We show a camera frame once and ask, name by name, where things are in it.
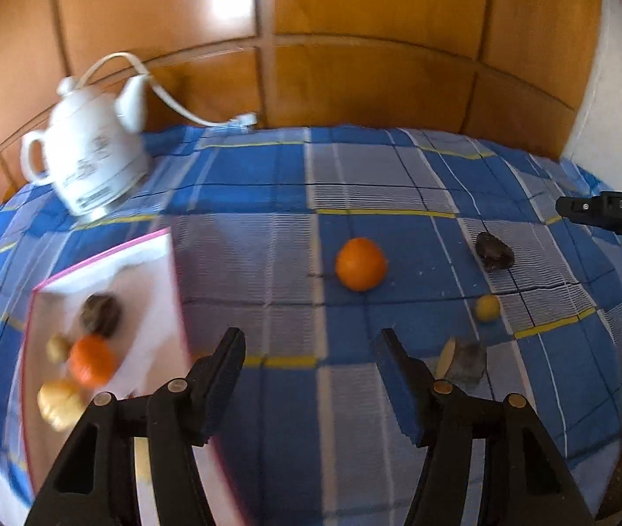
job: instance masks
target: kettle lid knob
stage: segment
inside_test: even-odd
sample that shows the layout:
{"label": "kettle lid knob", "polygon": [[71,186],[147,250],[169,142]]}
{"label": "kettle lid knob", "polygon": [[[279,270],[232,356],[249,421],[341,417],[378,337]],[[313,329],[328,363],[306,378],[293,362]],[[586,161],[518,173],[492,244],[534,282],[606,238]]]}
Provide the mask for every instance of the kettle lid knob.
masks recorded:
{"label": "kettle lid knob", "polygon": [[75,90],[75,78],[65,77],[65,79],[61,80],[58,84],[58,88],[56,90],[60,96],[66,96],[67,94],[72,93],[72,91]]}

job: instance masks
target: kettle handle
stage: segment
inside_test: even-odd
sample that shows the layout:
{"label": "kettle handle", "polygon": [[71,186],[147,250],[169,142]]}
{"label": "kettle handle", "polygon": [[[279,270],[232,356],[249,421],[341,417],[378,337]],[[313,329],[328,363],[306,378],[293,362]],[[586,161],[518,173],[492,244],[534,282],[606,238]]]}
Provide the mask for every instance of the kettle handle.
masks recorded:
{"label": "kettle handle", "polygon": [[42,146],[45,145],[46,140],[43,138],[45,133],[45,130],[32,130],[21,138],[21,156],[19,157],[21,171],[28,182],[36,186],[45,186],[53,181],[47,172],[43,176],[39,176],[32,166],[32,145],[34,142],[40,142]]}

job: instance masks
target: white electric kettle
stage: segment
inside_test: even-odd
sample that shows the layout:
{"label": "white electric kettle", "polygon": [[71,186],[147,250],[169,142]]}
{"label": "white electric kettle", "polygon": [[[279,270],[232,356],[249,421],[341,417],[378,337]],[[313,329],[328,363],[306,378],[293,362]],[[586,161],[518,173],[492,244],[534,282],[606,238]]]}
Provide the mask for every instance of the white electric kettle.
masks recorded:
{"label": "white electric kettle", "polygon": [[[72,77],[58,87],[62,97],[47,130],[21,140],[21,170],[32,184],[53,184],[68,211],[92,221],[128,197],[148,173],[149,157],[138,134],[145,124],[147,75],[130,78],[118,98],[92,86],[75,88]],[[33,142],[43,145],[46,173],[32,166]]]}

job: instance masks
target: white wall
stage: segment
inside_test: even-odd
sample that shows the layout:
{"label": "white wall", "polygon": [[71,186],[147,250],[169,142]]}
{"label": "white wall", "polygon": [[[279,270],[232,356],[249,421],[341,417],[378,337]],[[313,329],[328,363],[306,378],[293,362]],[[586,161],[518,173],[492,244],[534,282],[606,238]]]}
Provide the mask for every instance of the white wall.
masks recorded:
{"label": "white wall", "polygon": [[622,190],[622,0],[601,0],[589,85],[564,156]]}

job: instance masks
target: dark brown fruit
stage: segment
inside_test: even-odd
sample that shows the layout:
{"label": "dark brown fruit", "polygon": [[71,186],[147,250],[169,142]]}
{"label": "dark brown fruit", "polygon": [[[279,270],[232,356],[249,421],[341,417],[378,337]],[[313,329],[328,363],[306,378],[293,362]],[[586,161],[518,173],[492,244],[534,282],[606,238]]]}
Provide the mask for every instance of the dark brown fruit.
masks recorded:
{"label": "dark brown fruit", "polygon": [[510,268],[516,262],[513,249],[486,231],[477,235],[475,248],[486,270]]}
{"label": "dark brown fruit", "polygon": [[114,295],[98,292],[91,295],[80,311],[82,328],[88,334],[109,338],[121,319],[121,303]]}

